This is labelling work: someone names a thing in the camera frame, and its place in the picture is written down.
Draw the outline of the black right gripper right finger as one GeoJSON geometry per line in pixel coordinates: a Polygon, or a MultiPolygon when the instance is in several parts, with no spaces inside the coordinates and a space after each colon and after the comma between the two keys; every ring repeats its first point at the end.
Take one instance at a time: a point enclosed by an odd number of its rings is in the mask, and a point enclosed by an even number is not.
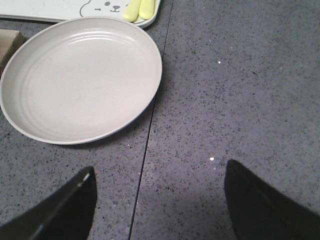
{"type": "Polygon", "coordinates": [[[320,216],[294,202],[237,160],[226,164],[224,192],[239,240],[318,240],[320,216]]]}

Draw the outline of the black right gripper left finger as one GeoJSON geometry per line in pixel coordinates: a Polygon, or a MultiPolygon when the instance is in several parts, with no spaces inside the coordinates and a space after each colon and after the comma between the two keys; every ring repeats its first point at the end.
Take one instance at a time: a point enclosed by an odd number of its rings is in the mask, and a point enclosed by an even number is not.
{"type": "Polygon", "coordinates": [[[86,240],[97,202],[92,166],[79,171],[51,196],[0,227],[2,240],[86,240]]]}

